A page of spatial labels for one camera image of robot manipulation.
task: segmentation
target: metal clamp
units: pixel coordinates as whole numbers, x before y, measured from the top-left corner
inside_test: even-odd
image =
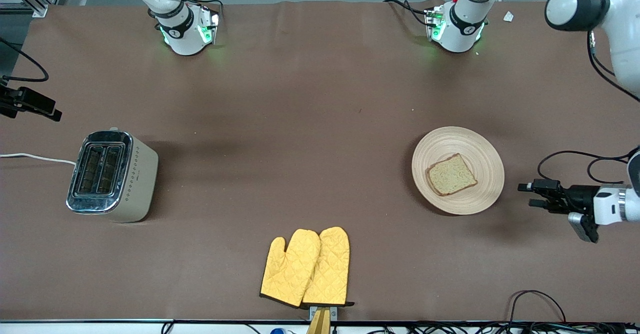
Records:
[[[318,310],[319,306],[311,306],[309,307],[309,321],[313,320],[314,315],[316,314],[316,311]],[[336,321],[338,320],[338,307],[337,306],[330,306],[329,307],[329,313],[331,313],[331,321]]]

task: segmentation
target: brown table cover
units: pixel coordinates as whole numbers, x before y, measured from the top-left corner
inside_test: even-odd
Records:
[[[62,121],[0,117],[0,152],[75,160],[87,134],[117,126],[160,165],[148,218],[122,225],[66,208],[70,165],[0,160],[1,318],[304,318],[258,296],[266,253],[334,225],[352,252],[342,319],[502,320],[530,288],[569,320],[638,318],[640,226],[585,243],[516,191],[553,151],[640,143],[640,107],[596,76],[584,33],[546,26],[543,3],[496,4],[465,54],[427,42],[398,6],[280,3],[225,8],[219,45],[180,57],[146,10],[52,7],[30,27],[24,50],[51,79],[28,86]],[[24,59],[14,74],[39,75]],[[489,210],[444,215],[415,188],[414,147],[441,126],[502,156]],[[545,171],[590,184],[587,163]],[[626,178],[615,163],[595,173]],[[558,320],[534,296],[516,318]]]

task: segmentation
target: green light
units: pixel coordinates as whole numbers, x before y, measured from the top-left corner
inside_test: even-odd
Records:
[[[164,43],[169,45],[169,39],[167,39],[167,34],[165,33],[165,30],[160,27],[160,32],[162,33],[162,37],[164,37]]]
[[[477,37],[475,37],[475,41],[480,40],[480,35],[482,35],[482,29],[484,29],[484,28],[485,28],[485,25],[482,24],[482,26],[480,26],[480,28],[478,29],[478,35],[477,35]]]
[[[200,25],[198,25],[198,30],[199,33],[202,37],[202,41],[205,44],[208,44],[211,42],[211,30],[209,30],[208,28],[202,28]]]
[[[442,38],[442,33],[444,32],[444,29],[447,27],[446,22],[444,21],[444,19],[442,19],[439,23],[438,26],[436,26],[436,28],[433,29],[433,34],[432,34],[432,39],[438,41],[439,39]]]

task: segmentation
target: white cable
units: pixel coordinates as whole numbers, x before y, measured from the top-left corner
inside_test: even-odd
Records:
[[[25,154],[23,152],[20,152],[19,154],[0,154],[0,158],[32,158],[32,159],[38,159],[38,160],[44,160],[44,161],[54,161],[57,163],[65,163],[65,164],[71,164],[71,165],[76,165],[76,163],[74,163],[73,161],[69,161],[69,160],[60,160],[60,159],[50,159],[50,158],[43,158],[42,156],[37,156],[37,155],[31,155],[31,154]]]

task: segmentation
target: white paper scrap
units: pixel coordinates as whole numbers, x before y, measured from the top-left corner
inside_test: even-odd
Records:
[[[507,12],[507,15],[504,16],[503,20],[506,22],[514,21],[514,15],[512,14],[512,12]]]

